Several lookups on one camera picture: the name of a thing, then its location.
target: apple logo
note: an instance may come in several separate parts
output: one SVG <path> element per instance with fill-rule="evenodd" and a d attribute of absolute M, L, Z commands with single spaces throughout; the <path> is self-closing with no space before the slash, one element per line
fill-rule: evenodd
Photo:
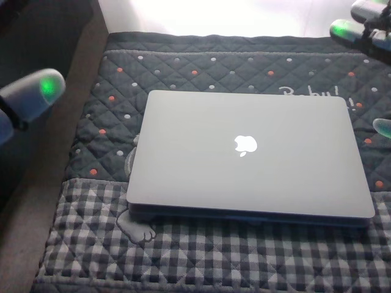
<path fill-rule="evenodd" d="M 252 136 L 238 136 L 235 138 L 235 142 L 238 144 L 235 150 L 241 152 L 241 157 L 244 157 L 248 151 L 252 153 L 258 148 L 257 142 Z"/>

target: black and white gingham pattern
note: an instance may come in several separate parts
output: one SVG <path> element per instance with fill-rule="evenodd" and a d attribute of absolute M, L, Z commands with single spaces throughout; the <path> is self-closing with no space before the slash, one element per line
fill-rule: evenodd
<path fill-rule="evenodd" d="M 391 292 L 390 192 L 373 193 L 368 229 L 164 218 L 152 223 L 156 238 L 140 244 L 115 222 L 125 196 L 125 183 L 64 183 L 35 286 Z"/>

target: quilted blanket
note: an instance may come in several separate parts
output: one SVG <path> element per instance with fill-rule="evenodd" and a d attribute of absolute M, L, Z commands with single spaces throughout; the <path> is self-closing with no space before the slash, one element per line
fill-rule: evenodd
<path fill-rule="evenodd" d="M 132 220 L 127 181 L 155 89 L 344 97 L 374 219 Z M 329 38 L 111 34 L 32 292 L 391 292 L 391 140 L 372 127 L 389 110 L 391 68 Z"/>

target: laptop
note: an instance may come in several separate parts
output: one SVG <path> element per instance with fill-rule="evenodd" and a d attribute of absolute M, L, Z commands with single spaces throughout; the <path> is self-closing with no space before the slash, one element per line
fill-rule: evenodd
<path fill-rule="evenodd" d="M 140 219 L 365 226 L 375 215 L 336 96 L 154 90 L 126 199 Z"/>

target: orange dot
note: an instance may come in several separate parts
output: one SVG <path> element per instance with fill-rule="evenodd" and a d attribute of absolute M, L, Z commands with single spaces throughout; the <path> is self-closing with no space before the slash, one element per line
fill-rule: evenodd
<path fill-rule="evenodd" d="M 384 186 L 384 183 L 382 181 L 377 181 L 375 184 L 378 188 L 382 188 Z"/>

